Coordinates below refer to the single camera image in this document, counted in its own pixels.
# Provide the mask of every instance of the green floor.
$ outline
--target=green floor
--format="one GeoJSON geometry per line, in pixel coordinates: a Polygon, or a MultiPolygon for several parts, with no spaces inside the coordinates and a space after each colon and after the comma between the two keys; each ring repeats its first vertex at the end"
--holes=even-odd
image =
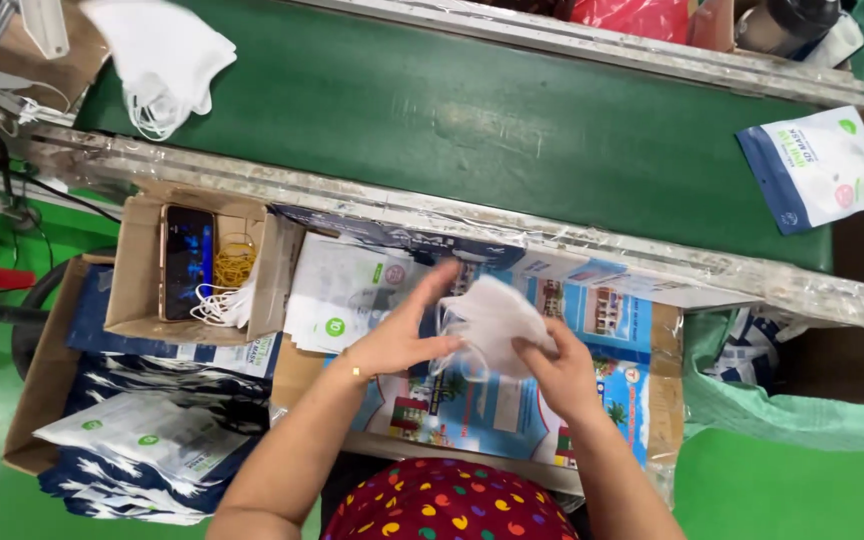
{"type": "MultiPolygon", "coordinates": [[[[114,244],[101,218],[48,206],[43,229],[55,261],[114,244]]],[[[48,251],[38,232],[19,238],[18,267],[41,275],[48,251]]],[[[12,267],[12,237],[0,221],[0,266],[12,267]]],[[[21,293],[0,295],[17,302],[21,293]]],[[[0,452],[22,387],[9,356],[10,329],[0,325],[0,452]]],[[[864,538],[864,453],[832,453],[762,443],[706,431],[681,451],[676,515],[692,540],[864,538]]],[[[317,523],[309,523],[314,529],[317,523]]],[[[202,538],[205,526],[98,521],[66,514],[38,491],[34,478],[0,462],[0,539],[202,538]]]]}

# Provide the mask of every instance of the finger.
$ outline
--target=finger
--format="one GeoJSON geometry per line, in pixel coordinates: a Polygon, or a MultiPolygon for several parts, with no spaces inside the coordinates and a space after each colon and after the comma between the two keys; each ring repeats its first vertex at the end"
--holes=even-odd
{"type": "Polygon", "coordinates": [[[425,362],[451,355],[464,346],[462,338],[458,335],[441,335],[419,339],[415,342],[412,352],[415,362],[425,362]]]}
{"type": "Polygon", "coordinates": [[[515,353],[529,368],[532,375],[535,375],[540,385],[543,384],[543,381],[548,381],[552,377],[555,367],[535,343],[521,337],[515,337],[511,339],[511,348],[515,350],[515,353]]]}
{"type": "Polygon", "coordinates": [[[437,264],[402,303],[403,311],[415,319],[421,319],[426,306],[438,302],[455,283],[461,268],[462,263],[454,258],[437,264]]]}
{"type": "Polygon", "coordinates": [[[555,340],[555,346],[558,348],[558,356],[566,358],[573,351],[586,350],[586,344],[575,336],[565,322],[553,317],[545,317],[545,329],[549,336],[555,340]]]}

